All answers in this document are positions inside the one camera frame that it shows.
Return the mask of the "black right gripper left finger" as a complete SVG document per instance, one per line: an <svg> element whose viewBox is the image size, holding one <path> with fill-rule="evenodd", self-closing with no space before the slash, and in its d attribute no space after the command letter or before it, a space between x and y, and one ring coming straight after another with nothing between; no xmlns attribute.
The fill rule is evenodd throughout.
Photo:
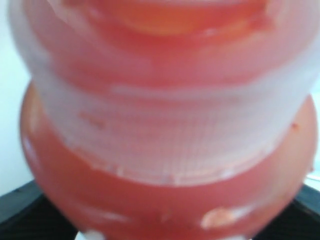
<svg viewBox="0 0 320 240"><path fill-rule="evenodd" d="M77 233L33 180L0 197L2 240L73 240Z"/></svg>

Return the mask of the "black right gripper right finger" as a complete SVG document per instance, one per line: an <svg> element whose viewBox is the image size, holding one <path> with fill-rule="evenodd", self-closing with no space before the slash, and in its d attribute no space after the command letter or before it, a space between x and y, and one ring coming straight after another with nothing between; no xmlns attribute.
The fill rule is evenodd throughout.
<svg viewBox="0 0 320 240"><path fill-rule="evenodd" d="M304 184L294 200L252 240L320 240L320 185Z"/></svg>

